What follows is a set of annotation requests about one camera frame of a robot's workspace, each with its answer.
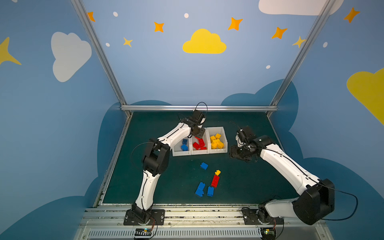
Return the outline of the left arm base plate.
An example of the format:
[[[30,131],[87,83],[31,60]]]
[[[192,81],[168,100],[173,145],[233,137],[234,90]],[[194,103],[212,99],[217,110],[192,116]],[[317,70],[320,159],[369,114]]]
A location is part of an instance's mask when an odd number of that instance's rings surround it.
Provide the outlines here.
[[[165,220],[165,210],[150,210],[149,212],[138,213],[130,209],[126,211],[124,226],[162,226]]]

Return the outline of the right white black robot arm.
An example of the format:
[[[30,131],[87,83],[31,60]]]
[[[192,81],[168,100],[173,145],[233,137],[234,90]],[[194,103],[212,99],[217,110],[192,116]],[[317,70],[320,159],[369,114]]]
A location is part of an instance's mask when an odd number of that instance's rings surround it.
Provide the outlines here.
[[[335,209],[335,185],[328,179],[321,180],[289,157],[268,136],[257,137],[247,126],[237,130],[236,145],[230,157],[245,162],[258,157],[274,167],[296,190],[299,197],[271,200],[258,207],[258,222],[270,224],[274,218],[298,218],[313,225]]]

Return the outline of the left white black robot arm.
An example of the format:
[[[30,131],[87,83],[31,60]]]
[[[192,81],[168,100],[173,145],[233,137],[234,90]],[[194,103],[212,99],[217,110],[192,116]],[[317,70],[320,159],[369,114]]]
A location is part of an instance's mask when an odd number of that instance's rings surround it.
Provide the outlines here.
[[[203,137],[205,121],[206,114],[194,110],[191,116],[181,119],[168,133],[147,143],[142,159],[143,181],[138,198],[132,204],[132,211],[137,217],[143,219],[150,216],[157,183],[169,165],[171,150],[183,139]]]

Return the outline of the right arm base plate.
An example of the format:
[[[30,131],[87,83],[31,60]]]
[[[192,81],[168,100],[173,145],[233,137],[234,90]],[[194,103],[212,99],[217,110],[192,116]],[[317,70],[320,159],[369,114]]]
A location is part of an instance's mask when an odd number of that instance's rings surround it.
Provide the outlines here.
[[[283,218],[271,217],[264,208],[251,209],[249,207],[241,208],[245,225],[283,225]]]

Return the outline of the long blue brick bottom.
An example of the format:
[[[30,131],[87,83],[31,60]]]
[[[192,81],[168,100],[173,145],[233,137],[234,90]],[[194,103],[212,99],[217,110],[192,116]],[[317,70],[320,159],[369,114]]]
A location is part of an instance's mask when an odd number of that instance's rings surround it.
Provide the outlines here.
[[[204,184],[203,182],[200,182],[196,191],[195,191],[195,194],[199,197],[202,197],[204,195],[205,186],[206,186],[206,184]]]

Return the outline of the long red brick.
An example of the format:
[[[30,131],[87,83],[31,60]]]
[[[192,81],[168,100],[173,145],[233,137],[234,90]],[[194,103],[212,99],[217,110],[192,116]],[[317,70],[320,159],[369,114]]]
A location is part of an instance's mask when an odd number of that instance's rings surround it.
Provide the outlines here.
[[[211,183],[211,187],[216,188],[218,186],[219,180],[220,180],[220,177],[217,175],[214,175]]]
[[[196,137],[196,139],[198,140],[198,142],[199,142],[199,146],[200,146],[200,148],[202,148],[202,147],[205,147],[206,146],[206,144],[205,144],[205,142],[204,142],[204,140],[203,139],[201,139],[201,138],[197,138]]]

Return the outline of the red curved brick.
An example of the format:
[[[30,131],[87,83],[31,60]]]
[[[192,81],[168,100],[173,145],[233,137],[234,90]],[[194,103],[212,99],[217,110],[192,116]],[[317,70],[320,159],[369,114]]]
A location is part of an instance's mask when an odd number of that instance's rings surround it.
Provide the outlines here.
[[[200,147],[201,147],[201,146],[200,146],[198,143],[193,143],[193,148],[194,148],[195,150],[199,150]]]

